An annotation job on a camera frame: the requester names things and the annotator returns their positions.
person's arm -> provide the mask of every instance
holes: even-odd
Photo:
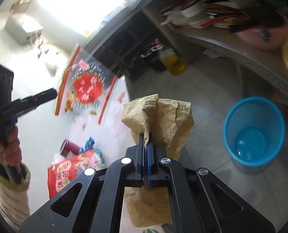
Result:
[[[23,221],[30,216],[27,196],[30,172],[21,163],[22,152],[17,127],[10,132],[8,142],[9,145],[6,148],[0,142],[0,213],[6,222],[17,231]],[[21,183],[10,183],[4,165],[21,167],[23,175]]]

plastic snack bag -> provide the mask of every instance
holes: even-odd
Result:
[[[115,81],[114,73],[77,45],[61,79],[55,115],[87,112],[100,116]]]
[[[92,167],[95,170],[105,169],[101,153],[89,150],[68,158],[48,168],[48,190],[51,199],[85,169]]]

red flower logo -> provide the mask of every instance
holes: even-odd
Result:
[[[82,74],[75,80],[74,89],[79,102],[84,104],[93,103],[102,94],[102,82],[94,74]]]

human hand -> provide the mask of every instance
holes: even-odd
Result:
[[[19,166],[21,161],[22,151],[18,139],[18,128],[14,126],[8,136],[8,146],[5,148],[0,142],[0,164]]]

yellow oil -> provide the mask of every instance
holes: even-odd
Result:
[[[185,71],[185,64],[176,54],[160,57],[160,61],[173,76],[178,76]]]

